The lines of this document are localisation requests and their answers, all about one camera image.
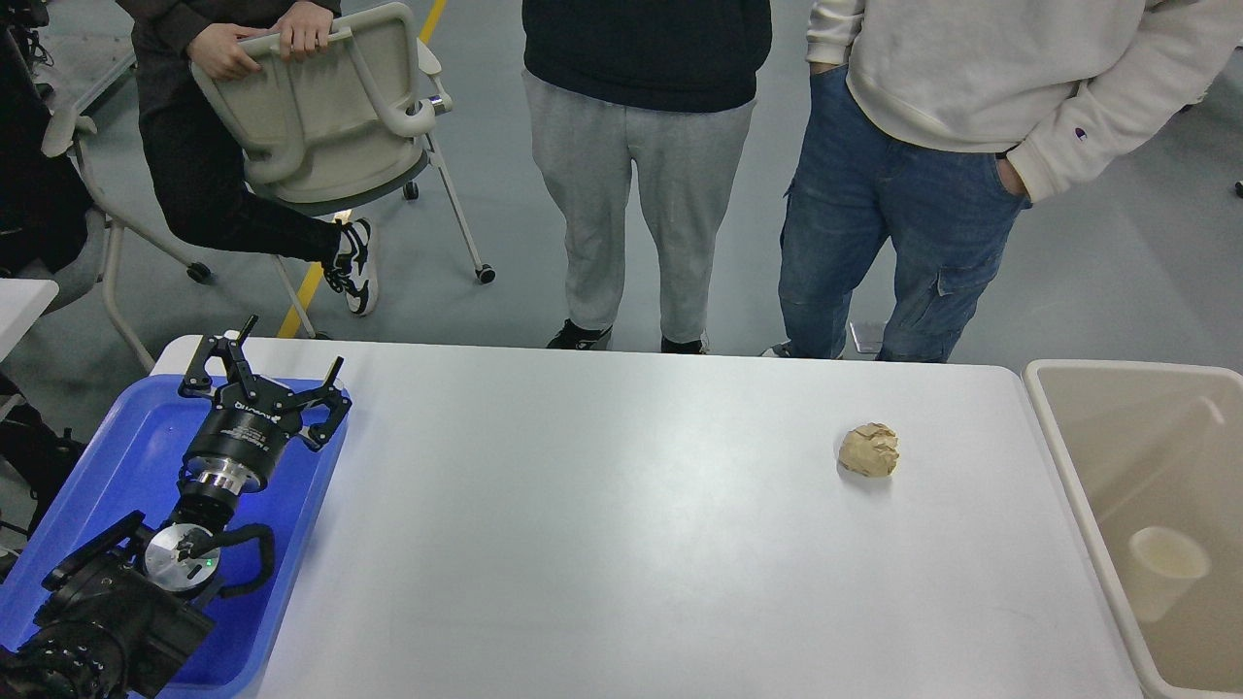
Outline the seated person's right hand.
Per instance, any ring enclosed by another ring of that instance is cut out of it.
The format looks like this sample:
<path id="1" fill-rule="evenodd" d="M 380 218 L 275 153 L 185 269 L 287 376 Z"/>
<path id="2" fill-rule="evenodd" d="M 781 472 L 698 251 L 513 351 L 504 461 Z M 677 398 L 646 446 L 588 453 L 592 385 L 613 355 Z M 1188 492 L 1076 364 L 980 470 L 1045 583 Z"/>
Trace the seated person's right hand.
<path id="1" fill-rule="evenodd" d="M 186 45 L 186 57 L 213 80 L 244 80 L 260 72 L 261 66 L 240 49 L 240 41 L 267 34 L 267 29 L 213 22 Z"/>

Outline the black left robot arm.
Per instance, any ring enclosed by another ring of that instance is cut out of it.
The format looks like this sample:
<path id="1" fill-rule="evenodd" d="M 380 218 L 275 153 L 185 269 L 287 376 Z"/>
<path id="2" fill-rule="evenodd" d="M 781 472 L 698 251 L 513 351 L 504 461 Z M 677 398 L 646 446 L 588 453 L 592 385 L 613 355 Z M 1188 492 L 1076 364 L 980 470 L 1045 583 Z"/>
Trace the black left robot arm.
<path id="1" fill-rule="evenodd" d="M 2 583 L 5 698 L 222 698 L 270 650 L 353 404 L 208 336 L 131 386 Z"/>

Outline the seated person's left hand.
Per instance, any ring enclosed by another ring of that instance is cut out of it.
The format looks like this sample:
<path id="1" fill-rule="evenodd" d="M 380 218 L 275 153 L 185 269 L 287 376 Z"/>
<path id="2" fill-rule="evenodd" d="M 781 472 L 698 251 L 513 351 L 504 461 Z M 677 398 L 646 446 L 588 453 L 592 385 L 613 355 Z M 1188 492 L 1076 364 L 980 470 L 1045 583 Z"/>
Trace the seated person's left hand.
<path id="1" fill-rule="evenodd" d="M 333 10 L 314 1 L 295 1 L 265 32 L 278 36 L 278 55 L 283 62 L 305 61 L 328 52 Z"/>

